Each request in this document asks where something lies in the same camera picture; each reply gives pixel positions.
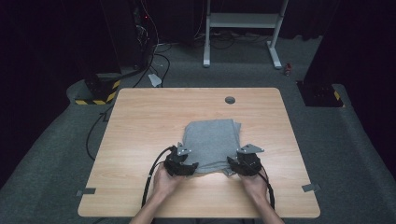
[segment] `white metal stand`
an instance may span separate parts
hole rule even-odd
[[[267,41],[267,47],[276,69],[281,69],[275,44],[279,35],[280,26],[285,17],[289,0],[284,0],[278,14],[253,14],[253,13],[211,13],[210,1],[207,0],[204,67],[210,66],[210,28],[211,27],[238,27],[238,28],[270,28],[274,29],[273,38]]]

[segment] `power cord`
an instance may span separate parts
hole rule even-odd
[[[101,217],[101,218],[97,219],[96,221],[94,221],[92,224],[98,224],[99,222],[101,222],[105,219],[107,219],[107,217]]]
[[[151,16],[149,15],[149,11],[148,11],[148,6],[147,6],[147,2],[146,0],[140,0],[140,3],[142,5],[143,10],[146,12],[146,15],[148,16],[148,18],[150,19],[154,30],[155,30],[155,34],[157,36],[157,44],[155,45],[155,49],[154,49],[154,53],[155,51],[157,51],[158,45],[160,44],[160,38],[158,37],[158,30],[157,30],[157,26],[155,25],[154,20],[151,18]]]
[[[144,75],[147,73],[147,71],[150,69],[153,60],[154,60],[154,55],[151,54],[151,59],[150,59],[150,61],[149,61],[149,64],[148,64],[148,66],[147,66],[145,72],[142,74],[142,76],[140,76],[139,80],[137,80],[137,82],[132,86],[132,88],[135,88],[135,87],[140,83],[140,81],[143,79],[143,76],[144,76]]]
[[[163,74],[163,78],[161,78],[161,87],[163,88],[163,81],[165,80],[166,74],[168,74],[169,67],[171,66],[171,62],[169,61],[168,58],[166,58],[166,57],[165,57],[164,55],[162,55],[162,54],[156,53],[156,54],[154,54],[154,55],[155,55],[155,56],[163,57],[163,58],[165,58],[165,60],[168,62],[168,66],[166,67],[166,71],[165,71],[165,73]]]
[[[173,45],[174,44],[172,44],[172,43],[164,43],[164,44],[160,44],[160,45],[158,45],[158,46],[164,46],[164,45],[167,45],[167,46],[169,46],[167,49],[163,49],[163,50],[161,50],[161,51],[156,51],[156,53],[164,53],[164,52],[166,52],[166,51],[168,51],[169,49],[171,49],[172,47],[173,47]]]
[[[88,132],[88,135],[87,135],[87,139],[85,140],[85,149],[87,150],[87,154],[88,154],[88,156],[91,158],[91,160],[93,160],[93,161],[95,161],[95,158],[93,157],[93,155],[91,154],[91,152],[90,152],[90,149],[89,149],[89,147],[88,147],[88,143],[89,143],[89,141],[90,141],[90,137],[91,137],[91,133],[92,133],[92,131],[93,131],[93,128],[96,126],[96,124],[99,122],[99,120],[101,119],[101,118],[103,118],[103,122],[108,122],[108,119],[106,118],[107,117],[107,112],[111,109],[111,108],[113,108],[114,107],[114,105],[112,105],[111,107],[109,107],[104,113],[100,113],[100,117],[96,120],[96,122],[91,126],[91,129],[90,129],[90,131]]]
[[[252,170],[252,171],[255,172],[255,170],[253,169],[253,167],[251,167],[246,161],[243,161],[243,163],[244,163],[250,170]],[[269,192],[269,194],[270,194],[270,204],[271,204],[271,207],[275,210],[275,196],[274,196],[274,190],[273,190],[272,186],[270,185],[269,178],[268,178],[268,174],[267,174],[267,172],[265,171],[265,169],[264,169],[263,166],[262,166],[262,170],[264,171],[264,173],[265,173],[265,175],[266,175],[267,177],[265,178],[262,174],[260,174],[260,172],[258,172],[257,175],[259,175],[259,176],[262,178],[262,180],[264,180],[265,184],[267,185],[268,192]]]
[[[195,38],[195,42],[194,42],[195,48],[200,48],[205,44],[205,41],[202,40],[202,38],[204,36],[205,35],[201,35],[201,36]],[[246,37],[250,37],[250,36],[246,36],[246,35],[234,36],[230,32],[223,33],[223,34],[211,34],[211,40],[213,40],[213,41],[211,41],[210,46],[213,49],[228,49],[235,43],[251,43],[251,44],[260,43],[260,42],[266,41],[271,36],[270,35],[267,35],[267,36],[257,35],[257,36],[252,36],[251,40],[242,39],[242,38],[246,38]],[[226,47],[218,47],[214,44],[215,41],[221,41],[221,42],[230,41],[231,43]]]
[[[202,26],[202,22],[204,20],[204,14],[205,14],[205,0],[202,0],[202,14],[201,14],[201,21],[199,22],[199,27],[197,32],[194,35],[194,38],[199,34],[199,32],[201,31],[201,26]]]
[[[142,207],[145,205],[146,199],[147,199],[147,197],[148,197],[148,193],[149,193],[149,183],[150,183],[150,181],[151,181],[152,174],[154,173],[154,169],[155,169],[155,167],[157,167],[158,164],[160,164],[160,163],[162,162],[162,161],[161,161],[161,162],[158,162],[158,163],[157,163],[157,161],[161,158],[161,156],[163,155],[163,153],[165,153],[167,150],[171,150],[171,148],[168,147],[168,148],[164,149],[164,150],[160,153],[160,155],[157,157],[157,159],[154,161],[154,163],[152,163],[151,169],[149,170],[149,173],[148,173],[148,180],[146,181],[145,191],[144,191],[144,193],[143,193]]]

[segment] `folded gray towel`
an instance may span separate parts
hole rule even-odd
[[[193,121],[185,129],[183,145],[191,150],[185,164],[199,162],[196,173],[210,173],[226,170],[230,165],[227,157],[235,157],[240,148],[239,131],[241,124],[233,119]]]

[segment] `wire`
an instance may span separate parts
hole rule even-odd
[[[160,44],[159,46],[161,46],[161,45],[168,45],[169,48],[168,48],[168,49],[161,50],[161,51],[156,51],[157,53],[164,53],[164,52],[168,51],[169,49],[171,49],[172,46],[173,46],[173,44]]]
[[[140,3],[142,4],[143,10],[145,10],[145,12],[146,12],[146,15],[147,15],[148,18],[151,20],[151,23],[152,23],[152,25],[153,25],[153,27],[154,27],[154,30],[155,30],[155,35],[157,36],[157,45],[155,46],[155,49],[154,49],[154,53],[155,53],[155,51],[157,51],[158,45],[160,44],[160,38],[158,37],[157,26],[155,25],[154,20],[153,20],[153,19],[151,18],[151,16],[149,15],[149,12],[148,12],[148,10],[147,10],[147,7],[146,7],[145,4],[143,3],[143,0],[140,0]]]
[[[154,56],[152,55],[152,56],[151,56],[151,60],[150,60],[150,62],[149,62],[149,64],[148,64],[148,66],[147,66],[145,72],[142,74],[142,76],[139,78],[139,80],[137,80],[137,82],[132,86],[132,88],[135,88],[135,87],[140,83],[140,81],[142,80],[143,76],[144,76],[144,75],[147,73],[147,71],[150,69],[153,59],[154,59]]]
[[[257,35],[257,36],[254,37],[254,39],[252,39],[252,40],[238,39],[238,38],[242,38],[242,37],[243,37],[242,35],[236,37],[236,38],[235,38],[236,42],[252,43],[252,44],[253,44],[253,43],[260,43],[260,42],[262,42],[262,41],[266,41],[266,40],[270,37],[270,35],[266,36],[264,39],[261,39],[261,40],[259,40],[259,39],[260,39],[260,37],[262,37],[262,35]]]
[[[242,161],[242,162],[243,162],[250,170],[256,172],[256,170],[253,169],[253,167],[251,167],[246,161]],[[264,173],[265,173],[265,175],[266,175],[267,177],[265,178],[262,174],[260,174],[260,172],[258,172],[257,174],[258,174],[258,175],[264,180],[264,182],[267,184],[268,192],[269,192],[269,194],[270,194],[270,204],[271,204],[271,207],[275,210],[274,189],[273,189],[272,186],[270,185],[269,177],[268,177],[268,174],[267,174],[267,172],[265,171],[264,167],[262,166],[261,169],[264,171]]]
[[[224,48],[216,47],[215,45],[213,45],[212,42],[210,42],[210,46],[211,46],[212,48],[214,48],[214,49],[229,49],[229,48],[235,43],[235,39],[234,39],[234,38],[231,38],[231,40],[232,40],[231,44],[228,45],[227,47],[224,47]]]
[[[222,12],[222,8],[224,7],[224,0],[221,2],[220,12]]]
[[[159,164],[161,164],[161,163],[164,163],[164,161],[159,161],[155,166],[154,166],[154,168],[155,167],[157,167]]]
[[[201,14],[201,21],[199,22],[199,27],[197,32],[194,35],[194,38],[199,34],[202,26],[202,21],[204,20],[204,13],[205,13],[205,0],[202,0],[202,14]]]
[[[168,66],[166,67],[166,71],[165,71],[165,73],[163,74],[163,78],[161,78],[161,87],[163,88],[163,80],[165,79],[166,74],[168,74],[169,67],[171,66],[171,62],[169,61],[168,58],[166,58],[165,56],[163,56],[163,55],[161,55],[161,54],[154,54],[154,55],[163,57],[163,58],[165,58],[166,61],[168,61]]]
[[[143,193],[143,198],[142,198],[142,207],[145,205],[146,203],[146,199],[148,197],[148,193],[149,193],[149,182],[151,181],[152,178],[152,174],[154,173],[154,169],[155,167],[157,167],[158,164],[160,164],[160,162],[157,164],[157,161],[161,158],[161,156],[163,155],[163,153],[165,153],[167,150],[170,150],[171,148],[168,147],[166,149],[164,149],[160,155],[157,157],[157,159],[154,161],[154,163],[151,166],[151,169],[149,170],[148,173],[148,180],[146,181],[146,186],[145,186],[145,191]]]
[[[151,66],[151,67],[149,68],[149,71],[150,71],[150,73],[158,74],[157,69],[155,69],[153,66]]]
[[[105,219],[106,219],[106,217],[101,217],[101,218],[97,219],[96,221],[94,221],[92,224],[97,224]]]
[[[104,113],[100,113],[100,117],[99,117],[99,118],[96,120],[96,122],[91,126],[91,129],[90,129],[90,131],[88,132],[88,135],[87,135],[87,139],[85,140],[85,149],[86,149],[86,151],[87,151],[88,156],[89,156],[89,157],[91,158],[91,160],[93,160],[93,161],[95,161],[95,158],[94,158],[93,155],[91,154],[90,149],[89,149],[89,147],[88,147],[88,143],[89,143],[89,141],[90,141],[91,133],[92,133],[92,131],[93,131],[93,128],[96,126],[96,124],[99,122],[99,120],[100,120],[101,118],[103,118],[103,122],[108,121],[108,120],[106,120],[106,115],[107,115],[107,112],[108,112],[111,108],[113,108],[113,106],[114,106],[114,105],[112,105],[111,107],[109,107]]]

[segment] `hazard tape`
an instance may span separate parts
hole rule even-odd
[[[111,92],[107,96],[106,99],[76,99],[75,102],[77,105],[107,105],[110,104],[114,97],[116,97],[117,88],[120,85],[120,80],[116,81],[113,84]]]
[[[340,94],[339,94],[337,91],[334,91],[334,96],[335,96],[335,99],[337,100],[337,103],[338,103],[341,107],[344,107],[345,105],[344,105],[343,101],[341,100]]]

